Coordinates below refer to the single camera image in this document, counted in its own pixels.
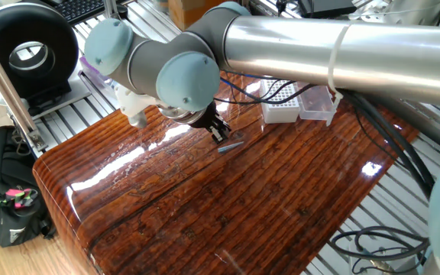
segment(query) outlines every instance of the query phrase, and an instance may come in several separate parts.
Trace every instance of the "wood grain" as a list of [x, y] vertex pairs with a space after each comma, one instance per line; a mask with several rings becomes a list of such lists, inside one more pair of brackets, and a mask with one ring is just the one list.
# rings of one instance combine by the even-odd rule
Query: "wood grain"
[[[227, 99], [231, 90], [221, 86], [217, 96]], [[346, 102], [330, 127], [266, 125], [259, 105], [217, 109], [233, 129], [226, 144], [244, 142], [225, 154], [217, 149], [226, 144], [208, 132], [148, 108], [145, 129], [115, 112], [37, 161], [34, 175], [52, 217], [84, 267], [105, 274], [299, 274], [392, 163]], [[417, 135], [381, 111], [406, 138]]]

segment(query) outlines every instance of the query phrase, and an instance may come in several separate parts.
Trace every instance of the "wooden floor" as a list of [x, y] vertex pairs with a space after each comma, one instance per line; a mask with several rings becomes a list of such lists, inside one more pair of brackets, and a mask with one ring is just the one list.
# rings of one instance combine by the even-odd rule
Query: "wooden floor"
[[[12, 125], [0, 106], [0, 126]], [[59, 236], [52, 241], [37, 237], [16, 247], [0, 247], [1, 275], [79, 274], [73, 269]]]

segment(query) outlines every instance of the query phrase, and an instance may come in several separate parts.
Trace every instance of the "white plastic box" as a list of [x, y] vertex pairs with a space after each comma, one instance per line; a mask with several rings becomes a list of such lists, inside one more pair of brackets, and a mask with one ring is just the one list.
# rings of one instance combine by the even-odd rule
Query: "white plastic box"
[[[260, 85], [260, 93], [261, 96], [266, 95], [269, 90], [268, 95], [264, 96], [264, 98], [273, 95], [284, 83], [288, 81], [280, 80], [276, 82], [276, 80], [261, 80]], [[278, 94], [276, 94], [272, 99], [272, 101], [280, 101], [286, 99], [290, 95], [294, 94], [296, 91], [296, 87], [293, 84], [290, 84], [284, 87]], [[299, 104], [296, 98], [289, 100], [286, 103], [279, 105], [271, 105], [266, 103], [261, 103], [261, 107], [263, 109], [264, 122], [266, 123], [293, 123], [296, 122], [296, 118], [299, 114]]]
[[298, 96], [299, 117], [311, 120], [331, 120], [336, 110], [332, 102], [332, 94], [327, 86], [315, 86]]

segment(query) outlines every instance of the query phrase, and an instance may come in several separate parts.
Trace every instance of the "small metal pin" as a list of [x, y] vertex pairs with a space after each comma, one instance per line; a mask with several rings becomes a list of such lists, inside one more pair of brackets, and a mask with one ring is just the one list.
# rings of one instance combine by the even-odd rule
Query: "small metal pin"
[[231, 149], [236, 148], [237, 146], [239, 146], [239, 145], [241, 145], [241, 144], [243, 144], [243, 143], [244, 143], [244, 142], [242, 141], [242, 142], [238, 142], [238, 143], [236, 143], [236, 144], [232, 144], [232, 145], [228, 145], [228, 146], [221, 147], [221, 148], [218, 149], [218, 152], [219, 152], [219, 153], [224, 153], [224, 152], [226, 152], [226, 151], [228, 151], [228, 150], [231, 150]]

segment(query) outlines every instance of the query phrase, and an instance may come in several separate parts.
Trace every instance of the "black keyboard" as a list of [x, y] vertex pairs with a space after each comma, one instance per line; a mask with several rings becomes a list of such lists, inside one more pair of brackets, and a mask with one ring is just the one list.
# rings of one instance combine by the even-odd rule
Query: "black keyboard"
[[69, 24], [77, 24], [105, 10], [103, 0], [68, 0], [54, 7]]

